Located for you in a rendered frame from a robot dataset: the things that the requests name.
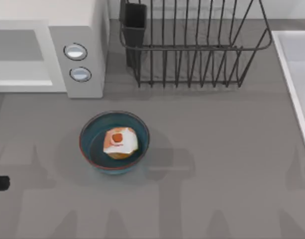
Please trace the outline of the black utensil holder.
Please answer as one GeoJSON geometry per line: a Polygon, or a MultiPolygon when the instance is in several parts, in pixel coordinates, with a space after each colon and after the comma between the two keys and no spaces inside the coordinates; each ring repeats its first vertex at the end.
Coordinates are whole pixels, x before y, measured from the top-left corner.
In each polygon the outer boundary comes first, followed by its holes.
{"type": "Polygon", "coordinates": [[[135,69],[144,42],[147,5],[120,0],[119,20],[125,39],[126,63],[128,67],[135,69]]]}

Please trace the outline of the dark blue bowl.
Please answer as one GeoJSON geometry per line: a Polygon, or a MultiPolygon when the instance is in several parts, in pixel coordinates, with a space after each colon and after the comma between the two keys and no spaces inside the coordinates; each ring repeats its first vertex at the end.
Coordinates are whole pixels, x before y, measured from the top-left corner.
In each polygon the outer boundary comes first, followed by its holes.
{"type": "Polygon", "coordinates": [[[137,115],[125,111],[107,111],[92,117],[82,128],[79,148],[90,165],[100,172],[118,175],[133,169],[146,154],[150,143],[150,132],[145,122],[137,115]],[[113,159],[104,153],[105,134],[116,127],[129,127],[138,139],[138,149],[125,159],[113,159]]]}

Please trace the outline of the white and orange wrapped bread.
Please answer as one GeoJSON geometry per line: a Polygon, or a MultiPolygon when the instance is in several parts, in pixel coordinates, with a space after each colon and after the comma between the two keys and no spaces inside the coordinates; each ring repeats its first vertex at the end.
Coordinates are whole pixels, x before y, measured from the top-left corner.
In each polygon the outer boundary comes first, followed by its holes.
{"type": "Polygon", "coordinates": [[[130,127],[115,127],[105,133],[103,152],[113,159],[126,159],[138,149],[137,134],[130,127]]]}

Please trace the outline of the round microwave knob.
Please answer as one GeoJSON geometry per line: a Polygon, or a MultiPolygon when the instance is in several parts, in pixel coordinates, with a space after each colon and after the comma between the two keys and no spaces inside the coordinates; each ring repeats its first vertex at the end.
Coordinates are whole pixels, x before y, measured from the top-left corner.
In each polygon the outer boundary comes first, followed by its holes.
{"type": "Polygon", "coordinates": [[[70,60],[81,61],[87,57],[88,52],[83,45],[73,43],[64,47],[64,54],[70,60]]]}
{"type": "Polygon", "coordinates": [[[76,82],[86,82],[92,77],[90,70],[85,67],[71,69],[69,75],[76,82]]]}

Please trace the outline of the pale microwave oven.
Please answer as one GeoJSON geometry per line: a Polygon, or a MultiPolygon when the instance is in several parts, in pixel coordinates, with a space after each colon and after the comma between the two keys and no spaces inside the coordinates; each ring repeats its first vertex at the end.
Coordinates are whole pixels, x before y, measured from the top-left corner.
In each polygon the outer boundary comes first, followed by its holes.
{"type": "Polygon", "coordinates": [[[101,98],[109,33],[108,0],[0,0],[0,92],[101,98]],[[87,49],[84,60],[65,56],[73,43],[87,49]],[[77,67],[91,79],[73,80],[77,67]]]}

